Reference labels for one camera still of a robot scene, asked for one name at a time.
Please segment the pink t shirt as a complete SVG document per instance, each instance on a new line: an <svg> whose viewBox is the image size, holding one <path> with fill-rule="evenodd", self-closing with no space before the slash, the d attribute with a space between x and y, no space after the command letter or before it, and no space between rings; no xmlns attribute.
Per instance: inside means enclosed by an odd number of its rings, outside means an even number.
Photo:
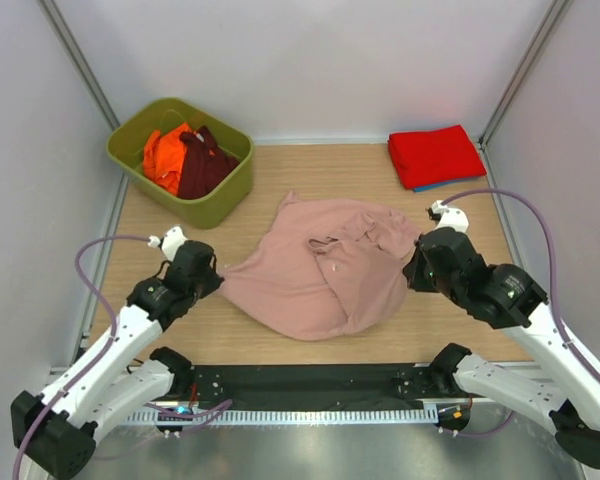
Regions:
<svg viewBox="0 0 600 480"><path fill-rule="evenodd" d="M356 334L400 310L402 270L418 235L395 208L289 192L254 252L223 272L220 293L296 340Z"/></svg>

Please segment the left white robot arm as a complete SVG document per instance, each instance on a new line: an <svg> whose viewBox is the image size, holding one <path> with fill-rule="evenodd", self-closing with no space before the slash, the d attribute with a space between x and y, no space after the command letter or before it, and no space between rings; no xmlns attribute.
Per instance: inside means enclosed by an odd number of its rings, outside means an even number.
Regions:
<svg viewBox="0 0 600 480"><path fill-rule="evenodd" d="M17 449L13 478L29 458L57 479L74 478L98 443L144 404L163 396L184 398L192 386L192 364L168 347L152 352L131 375L124 369L222 279L213 248L171 233L148 243L165 257L159 271L138 282L111 325L61 377L39 394L22 391L11 403Z"/></svg>

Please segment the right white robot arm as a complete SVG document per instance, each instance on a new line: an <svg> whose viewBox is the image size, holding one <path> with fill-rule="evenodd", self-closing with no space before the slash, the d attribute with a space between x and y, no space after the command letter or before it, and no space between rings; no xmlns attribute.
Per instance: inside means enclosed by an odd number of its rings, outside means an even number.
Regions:
<svg viewBox="0 0 600 480"><path fill-rule="evenodd" d="M403 274L416 292L440 293L475 320L514 340L541 367L537 382L448 344L431 362L441 395L458 391L492 399L536 422L579 463L600 470L600 372L584 366L562 339L546 292L523 269L488 265L469 237L451 227L422 234Z"/></svg>

